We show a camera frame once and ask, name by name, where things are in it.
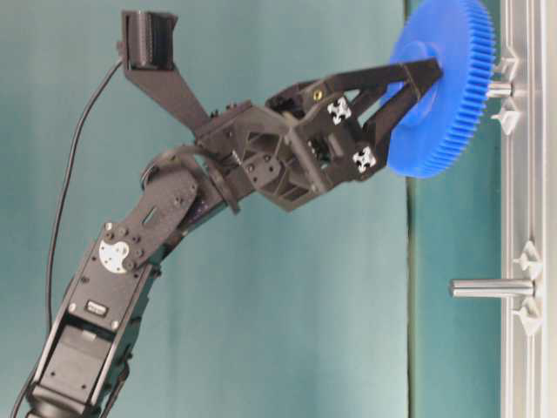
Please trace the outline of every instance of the mounting plate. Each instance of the mounting plate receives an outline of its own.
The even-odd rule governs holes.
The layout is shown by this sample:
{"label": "mounting plate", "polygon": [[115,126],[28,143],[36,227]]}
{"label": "mounting plate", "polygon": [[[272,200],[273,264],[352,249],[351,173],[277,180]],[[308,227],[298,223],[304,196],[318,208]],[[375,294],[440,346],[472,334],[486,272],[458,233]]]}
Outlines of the mounting plate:
{"label": "mounting plate", "polygon": [[[502,418],[557,416],[555,16],[554,0],[501,0],[500,72],[514,87],[502,109],[519,114],[502,134],[502,275],[536,288],[528,307],[502,301]],[[513,262],[529,241],[540,256],[537,277]]]}

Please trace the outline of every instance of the robotic arm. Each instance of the robotic arm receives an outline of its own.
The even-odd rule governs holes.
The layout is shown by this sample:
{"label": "robotic arm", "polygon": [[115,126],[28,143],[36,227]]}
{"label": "robotic arm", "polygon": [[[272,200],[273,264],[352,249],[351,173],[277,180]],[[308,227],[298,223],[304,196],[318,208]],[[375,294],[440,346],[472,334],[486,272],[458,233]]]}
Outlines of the robotic arm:
{"label": "robotic arm", "polygon": [[[154,158],[136,207],[105,223],[85,252],[29,387],[28,418],[106,417],[129,375],[151,285],[182,238],[227,206],[238,212],[253,192],[292,211],[369,179],[386,166],[393,128],[441,78],[434,58],[351,71],[210,116],[173,62],[176,22],[125,11],[118,51],[125,76],[187,126],[195,145]],[[399,91],[361,125],[393,83]]]}

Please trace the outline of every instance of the black cable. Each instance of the black cable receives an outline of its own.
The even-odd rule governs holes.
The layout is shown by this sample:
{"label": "black cable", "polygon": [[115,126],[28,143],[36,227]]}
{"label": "black cable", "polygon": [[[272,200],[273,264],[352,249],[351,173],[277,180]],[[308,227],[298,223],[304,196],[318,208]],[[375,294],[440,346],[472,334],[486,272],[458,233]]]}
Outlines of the black cable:
{"label": "black cable", "polygon": [[[71,140],[70,146],[70,155],[68,156],[68,163],[66,166],[66,170],[64,173],[64,182],[62,184],[62,191],[60,192],[60,196],[58,197],[57,203],[57,210],[56,215],[54,217],[54,223],[52,224],[52,235],[50,236],[50,247],[49,247],[49,256],[46,265],[46,287],[45,287],[45,305],[46,305],[46,340],[48,340],[50,329],[52,328],[52,267],[54,265],[54,254],[56,252],[56,245],[58,239],[58,232],[60,230],[60,220],[62,218],[62,212],[64,211],[64,203],[66,200],[66,196],[68,194],[68,188],[70,186],[71,174],[73,171],[74,161],[76,158],[76,151],[77,151],[77,144],[79,143],[79,137],[81,136],[81,131],[83,130],[85,120],[89,116],[91,109],[95,102],[97,101],[98,97],[104,90],[104,87],[111,81],[112,76],[117,71],[117,69],[122,64],[122,61],[119,59],[112,67],[108,70],[106,75],[101,81],[101,84],[97,87],[97,89],[93,92],[91,98],[87,102],[87,105],[84,108],[81,117],[77,121],[76,130],[74,131],[73,138]],[[33,375],[37,370],[38,361],[33,370],[31,371],[30,375],[27,377],[27,380],[23,384],[19,394],[17,395],[16,402],[14,403],[14,407],[11,410],[10,418],[16,418],[17,412],[21,407],[23,402],[23,398],[27,393],[27,389],[31,384],[33,379]]]}

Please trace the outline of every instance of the green wall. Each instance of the green wall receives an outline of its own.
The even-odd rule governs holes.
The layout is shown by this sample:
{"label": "green wall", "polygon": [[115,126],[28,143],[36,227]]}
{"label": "green wall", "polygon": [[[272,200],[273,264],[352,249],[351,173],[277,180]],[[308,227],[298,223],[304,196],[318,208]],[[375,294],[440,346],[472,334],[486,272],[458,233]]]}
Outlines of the green wall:
{"label": "green wall", "polygon": [[[500,2],[484,3],[499,35]],[[499,106],[453,167],[409,182],[412,418],[500,416],[500,303],[448,294],[450,279],[501,275]]]}
{"label": "green wall", "polygon": [[[180,16],[175,57],[208,110],[387,61],[403,2],[11,0],[0,14],[0,415],[44,334],[44,265],[74,124],[116,59],[119,11]],[[84,129],[55,300],[138,175],[188,132],[118,74]],[[290,214],[262,198],[164,265],[113,416],[407,416],[404,179],[383,172]]]}

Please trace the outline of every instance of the silver peg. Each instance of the silver peg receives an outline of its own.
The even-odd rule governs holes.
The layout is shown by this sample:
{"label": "silver peg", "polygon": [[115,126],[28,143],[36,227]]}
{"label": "silver peg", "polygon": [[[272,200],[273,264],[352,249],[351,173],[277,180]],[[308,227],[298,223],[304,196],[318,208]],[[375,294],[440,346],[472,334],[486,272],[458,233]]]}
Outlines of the silver peg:
{"label": "silver peg", "polygon": [[453,280],[449,293],[454,298],[534,296],[534,282],[529,279]]}
{"label": "silver peg", "polygon": [[513,85],[507,81],[493,81],[489,85],[489,98],[510,98],[513,95]]}

